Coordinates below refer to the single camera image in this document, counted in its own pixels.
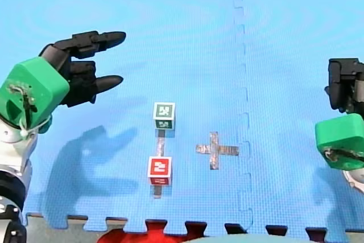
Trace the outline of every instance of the cable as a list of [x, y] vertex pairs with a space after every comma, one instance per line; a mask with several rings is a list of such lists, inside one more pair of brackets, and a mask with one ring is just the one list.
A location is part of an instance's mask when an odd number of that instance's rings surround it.
[[22, 119], [19, 119], [19, 127], [20, 127], [20, 136], [22, 136], [23, 138], [27, 137], [29, 135], [30, 132], [37, 130], [38, 128], [42, 127], [43, 125], [45, 125], [47, 122], [49, 122], [49, 120], [51, 119], [51, 116], [49, 116], [44, 122], [41, 122], [40, 124], [38, 124], [37, 126], [33, 127], [32, 129], [26, 129], [22, 123]]

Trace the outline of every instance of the blue foam mat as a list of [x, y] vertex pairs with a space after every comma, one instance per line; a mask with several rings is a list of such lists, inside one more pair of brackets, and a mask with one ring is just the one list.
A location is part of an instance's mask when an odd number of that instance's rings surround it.
[[[86, 230], [105, 230], [107, 217], [225, 223], [249, 233], [266, 225], [326, 228], [328, 242], [347, 242], [345, 229], [364, 230], [364, 198], [315, 149], [314, 125], [337, 116], [323, 92], [330, 57], [363, 59], [363, 0], [0, 0], [2, 78], [44, 45], [70, 34], [126, 31], [126, 41], [99, 53], [98, 74], [123, 84], [95, 105], [58, 108], [31, 159], [34, 175], [25, 212], [54, 228], [67, 215], [88, 217]], [[155, 154], [155, 101], [177, 106], [166, 142], [172, 187], [151, 195], [147, 161]], [[196, 154], [218, 131], [238, 157], [220, 170]]]

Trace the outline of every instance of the green plastic casing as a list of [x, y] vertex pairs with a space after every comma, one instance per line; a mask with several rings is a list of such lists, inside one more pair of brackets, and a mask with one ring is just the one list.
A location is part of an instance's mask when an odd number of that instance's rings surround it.
[[345, 149], [364, 156], [364, 121], [359, 114], [348, 114], [316, 124], [316, 145], [327, 163], [335, 169], [351, 171], [364, 168], [364, 162], [339, 156], [332, 162], [324, 155], [325, 149]]
[[44, 58], [35, 57], [15, 65], [0, 88], [0, 115], [14, 125], [19, 125], [20, 119], [25, 121], [25, 112], [21, 94], [13, 92], [11, 86], [25, 90], [36, 106], [27, 129], [46, 120], [69, 92], [66, 79]]

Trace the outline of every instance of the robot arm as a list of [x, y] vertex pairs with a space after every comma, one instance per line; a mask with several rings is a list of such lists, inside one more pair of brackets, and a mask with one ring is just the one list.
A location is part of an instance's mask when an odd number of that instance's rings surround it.
[[38, 57], [15, 65], [0, 88], [0, 242], [25, 243], [22, 210], [30, 185], [29, 157], [38, 134], [46, 133], [52, 112], [96, 101], [99, 93], [119, 85], [120, 76], [95, 76], [89, 58], [125, 40], [124, 32], [72, 35], [47, 45]]
[[330, 59], [325, 91], [331, 108], [347, 115], [316, 124], [318, 150], [333, 168], [364, 168], [364, 64], [357, 58]]

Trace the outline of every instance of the green cube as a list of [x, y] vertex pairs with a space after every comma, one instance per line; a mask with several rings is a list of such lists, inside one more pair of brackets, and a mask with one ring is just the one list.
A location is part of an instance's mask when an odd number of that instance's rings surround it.
[[153, 120], [155, 128], [159, 130], [174, 130], [176, 118], [176, 104], [174, 102], [155, 102]]
[[[364, 121], [359, 114], [348, 114], [316, 124], [316, 145], [319, 152], [332, 168], [355, 170], [364, 167], [355, 157], [364, 156]], [[330, 149], [345, 150], [353, 157], [336, 156], [329, 160], [325, 151]]]

